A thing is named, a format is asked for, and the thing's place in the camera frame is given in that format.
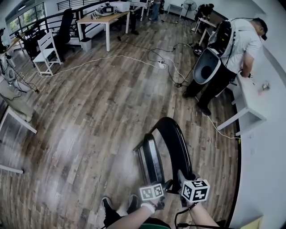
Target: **yellow object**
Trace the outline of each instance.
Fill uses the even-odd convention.
[[[241,229],[260,229],[262,224],[263,216],[254,220],[252,223],[245,225]]]

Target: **chair seat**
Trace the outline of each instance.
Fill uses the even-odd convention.
[[[54,51],[53,48],[44,49],[43,52],[40,52],[39,55],[37,55],[37,57],[33,60],[33,62],[44,62],[45,59],[43,58],[43,54],[44,57],[47,58],[53,51]]]

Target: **trash bin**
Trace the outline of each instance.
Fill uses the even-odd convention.
[[[83,38],[81,41],[81,47],[84,51],[91,50],[91,38]]]

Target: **white wristband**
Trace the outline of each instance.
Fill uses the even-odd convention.
[[[141,204],[141,207],[142,206],[145,206],[145,207],[149,208],[149,210],[152,212],[152,214],[155,213],[155,209],[154,209],[154,207],[151,204],[143,203],[143,204]]]

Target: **white chair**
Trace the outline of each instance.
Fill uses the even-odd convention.
[[[37,55],[37,57],[33,60],[38,72],[40,74],[50,74],[50,75],[54,75],[52,70],[50,69],[51,66],[53,66],[53,64],[55,63],[59,63],[62,64],[62,62],[59,59],[59,55],[58,52],[55,48],[55,43],[54,43],[54,38],[52,35],[52,32],[49,32],[47,35],[45,35],[42,39],[38,40],[38,44],[39,44],[39,48],[40,48],[40,53],[39,55]],[[53,48],[47,48],[50,44],[53,44]],[[52,52],[55,52],[56,56],[57,56],[57,61],[49,61],[48,57]],[[47,66],[47,70],[45,72],[41,72],[41,70],[39,69],[37,62],[45,62],[46,66]]]

